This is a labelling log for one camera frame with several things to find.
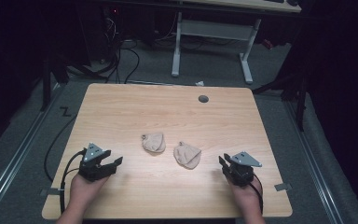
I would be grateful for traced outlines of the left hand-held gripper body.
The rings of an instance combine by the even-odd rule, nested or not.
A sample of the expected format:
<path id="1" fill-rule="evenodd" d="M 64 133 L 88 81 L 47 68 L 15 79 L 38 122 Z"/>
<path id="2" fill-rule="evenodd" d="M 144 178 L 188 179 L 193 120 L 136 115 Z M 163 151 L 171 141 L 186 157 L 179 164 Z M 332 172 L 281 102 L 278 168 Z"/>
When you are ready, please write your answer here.
<path id="1" fill-rule="evenodd" d="M 117 168 L 108 168 L 108 163 L 97 162 L 98 155 L 102 150 L 94 143 L 89 143 L 80 162 L 78 173 L 90 182 L 108 177 L 117 171 Z"/>

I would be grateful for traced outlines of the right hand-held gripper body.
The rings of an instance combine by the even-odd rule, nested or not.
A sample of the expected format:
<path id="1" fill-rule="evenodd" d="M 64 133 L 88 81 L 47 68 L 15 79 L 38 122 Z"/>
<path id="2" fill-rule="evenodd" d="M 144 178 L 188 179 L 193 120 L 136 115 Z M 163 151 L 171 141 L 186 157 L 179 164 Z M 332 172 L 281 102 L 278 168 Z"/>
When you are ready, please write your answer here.
<path id="1" fill-rule="evenodd" d="M 245 187 L 249 185 L 254 180 L 254 168 L 261 167 L 262 163 L 245 151 L 242 151 L 230 157 L 233 162 L 228 166 L 229 180 L 234 185 L 239 187 Z"/>

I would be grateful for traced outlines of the large beige sock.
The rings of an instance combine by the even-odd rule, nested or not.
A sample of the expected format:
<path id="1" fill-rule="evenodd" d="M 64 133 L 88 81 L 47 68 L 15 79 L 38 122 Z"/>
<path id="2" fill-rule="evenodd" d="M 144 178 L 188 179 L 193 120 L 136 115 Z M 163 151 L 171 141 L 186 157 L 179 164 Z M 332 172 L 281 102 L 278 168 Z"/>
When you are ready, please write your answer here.
<path id="1" fill-rule="evenodd" d="M 180 142 L 173 150 L 173 156 L 178 164 L 186 169 L 194 169 L 200 163 L 201 150 L 189 144 Z"/>

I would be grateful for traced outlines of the small beige sock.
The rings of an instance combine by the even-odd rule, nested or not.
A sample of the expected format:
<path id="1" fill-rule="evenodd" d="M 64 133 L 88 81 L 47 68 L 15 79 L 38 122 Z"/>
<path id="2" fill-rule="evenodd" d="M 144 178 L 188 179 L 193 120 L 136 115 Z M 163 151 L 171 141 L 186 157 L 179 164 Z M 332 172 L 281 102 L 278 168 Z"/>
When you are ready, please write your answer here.
<path id="1" fill-rule="evenodd" d="M 142 135 L 143 149 L 153 153 L 162 153 L 165 148 L 163 133 L 147 133 Z"/>

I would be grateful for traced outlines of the person's right hand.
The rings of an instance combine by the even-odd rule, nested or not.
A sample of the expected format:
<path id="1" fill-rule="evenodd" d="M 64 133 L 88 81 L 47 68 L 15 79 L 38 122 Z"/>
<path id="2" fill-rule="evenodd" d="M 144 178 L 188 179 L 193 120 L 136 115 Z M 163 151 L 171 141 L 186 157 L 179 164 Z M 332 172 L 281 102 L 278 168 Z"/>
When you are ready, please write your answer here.
<path id="1" fill-rule="evenodd" d="M 245 187 L 236 186 L 231 182 L 228 182 L 228 184 L 232 190 L 235 203 L 240 208 L 243 216 L 255 214 L 262 215 L 261 199 L 263 190 L 257 177 Z"/>

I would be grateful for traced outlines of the person's left hand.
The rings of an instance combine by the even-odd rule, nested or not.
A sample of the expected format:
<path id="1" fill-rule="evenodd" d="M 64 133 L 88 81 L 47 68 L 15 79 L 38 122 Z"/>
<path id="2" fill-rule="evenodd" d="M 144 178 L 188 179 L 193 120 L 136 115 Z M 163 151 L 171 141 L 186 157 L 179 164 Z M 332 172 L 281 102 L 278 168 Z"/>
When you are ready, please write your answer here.
<path id="1" fill-rule="evenodd" d="M 70 201 L 67 210 L 84 215 L 99 191 L 108 180 L 107 177 L 89 182 L 81 175 L 75 175 L 71 182 Z"/>

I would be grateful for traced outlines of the black stand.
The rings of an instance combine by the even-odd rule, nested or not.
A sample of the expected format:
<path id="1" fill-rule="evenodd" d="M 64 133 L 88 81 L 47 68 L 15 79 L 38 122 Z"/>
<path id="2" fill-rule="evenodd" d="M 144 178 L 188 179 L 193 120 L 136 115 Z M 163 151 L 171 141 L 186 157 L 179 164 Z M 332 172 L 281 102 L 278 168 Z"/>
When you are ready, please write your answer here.
<path id="1" fill-rule="evenodd" d="M 69 81 L 69 76 L 66 72 L 66 66 L 60 58 L 54 55 L 48 55 L 43 61 L 42 83 L 43 83 L 43 98 L 42 111 L 46 111 L 51 101 L 51 77 L 55 77 L 59 84 L 66 84 Z"/>
<path id="2" fill-rule="evenodd" d="M 253 94 L 260 94 L 269 90 L 282 90 L 281 99 L 285 102 L 296 101 L 295 123 L 303 132 L 304 111 L 306 109 L 306 95 L 309 76 L 307 73 L 298 72 L 288 75 L 280 75 L 270 83 L 252 90 Z"/>

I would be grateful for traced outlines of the metal floor rail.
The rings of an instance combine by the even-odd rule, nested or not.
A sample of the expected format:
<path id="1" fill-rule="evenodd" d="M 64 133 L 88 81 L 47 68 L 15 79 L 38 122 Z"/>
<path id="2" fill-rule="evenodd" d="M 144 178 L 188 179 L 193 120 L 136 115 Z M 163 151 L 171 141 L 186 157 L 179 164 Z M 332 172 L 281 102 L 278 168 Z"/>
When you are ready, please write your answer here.
<path id="1" fill-rule="evenodd" d="M 43 105 L 42 87 L 37 86 L 27 100 L 10 120 L 0 137 L 0 202 L 12 180 L 20 170 L 31 145 L 51 108 L 60 96 L 63 84 L 54 84 L 51 99 Z"/>
<path id="2" fill-rule="evenodd" d="M 330 224 L 344 224 L 343 218 L 338 211 L 331 190 L 328 187 L 321 168 L 312 153 L 308 138 L 305 132 L 300 129 L 299 125 L 296 122 L 295 106 L 292 103 L 288 102 L 283 102 L 283 106 L 296 130 L 296 135 L 301 143 L 301 148 L 305 157 L 306 164 L 308 166 L 314 186 L 318 192 L 319 198 L 323 204 L 324 211 L 328 216 Z"/>

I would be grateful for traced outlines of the white frame desk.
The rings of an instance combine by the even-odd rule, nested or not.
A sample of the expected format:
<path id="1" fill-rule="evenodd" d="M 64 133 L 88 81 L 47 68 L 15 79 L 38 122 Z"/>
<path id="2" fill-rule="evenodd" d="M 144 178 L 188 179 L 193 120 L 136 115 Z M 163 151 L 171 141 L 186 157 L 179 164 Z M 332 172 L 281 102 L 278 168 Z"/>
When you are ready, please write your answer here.
<path id="1" fill-rule="evenodd" d="M 251 12 L 278 12 L 284 15 L 299 14 L 300 6 L 292 7 L 286 0 L 283 4 L 263 0 L 178 0 L 181 7 L 190 3 L 196 6 L 232 7 L 233 9 L 249 9 Z M 181 40 L 183 35 L 211 37 L 227 40 L 245 41 L 247 46 L 239 54 L 244 80 L 247 84 L 253 83 L 248 57 L 255 42 L 256 35 L 262 21 L 257 16 L 250 24 L 234 24 L 233 22 L 206 21 L 205 19 L 184 19 L 181 12 L 176 16 L 175 49 L 172 60 L 172 76 L 180 75 Z"/>

